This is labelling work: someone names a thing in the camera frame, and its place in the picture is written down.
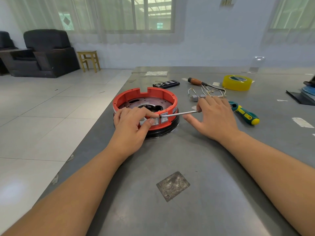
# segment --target yellow tape roll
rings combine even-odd
[[[247,91],[251,84],[252,79],[241,75],[227,75],[222,82],[223,87],[236,91]]]

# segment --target forearm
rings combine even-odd
[[[85,235],[120,164],[105,149],[35,204],[3,236]]]
[[[299,233],[315,232],[315,169],[243,132],[220,143]]]

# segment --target black sofa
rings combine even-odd
[[[0,51],[16,49],[13,41],[10,38],[10,34],[6,31],[0,31]],[[0,58],[0,75],[7,74],[9,71]]]
[[[27,50],[0,52],[12,76],[57,78],[80,69],[76,52],[64,30],[26,31],[24,41]]]

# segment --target red circular housing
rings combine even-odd
[[[174,114],[178,112],[177,109],[177,97],[170,91],[160,88],[154,88],[154,87],[148,87],[147,92],[140,92],[140,88],[130,89],[127,90],[119,95],[117,95],[113,100],[113,108],[114,112],[116,113],[119,110],[119,107],[130,101],[131,99],[135,98],[145,98],[145,97],[153,97],[153,98],[160,98],[163,100],[166,100],[170,103],[172,103],[171,106],[169,106],[166,109],[163,109],[161,111],[156,112],[159,115],[163,114]],[[172,121],[176,118],[176,116],[169,117],[167,122],[161,123],[159,120],[158,125],[152,125],[149,129],[150,130],[158,130],[167,126],[170,126]]]

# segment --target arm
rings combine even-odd
[[[301,235],[314,235],[315,169],[239,131],[226,99],[207,96],[197,107],[202,122],[191,115],[184,118],[234,155]]]
[[[108,146],[56,190],[33,206],[2,236],[86,235],[105,190],[124,160],[137,151],[158,117],[146,108],[124,108],[114,117],[116,130]]]

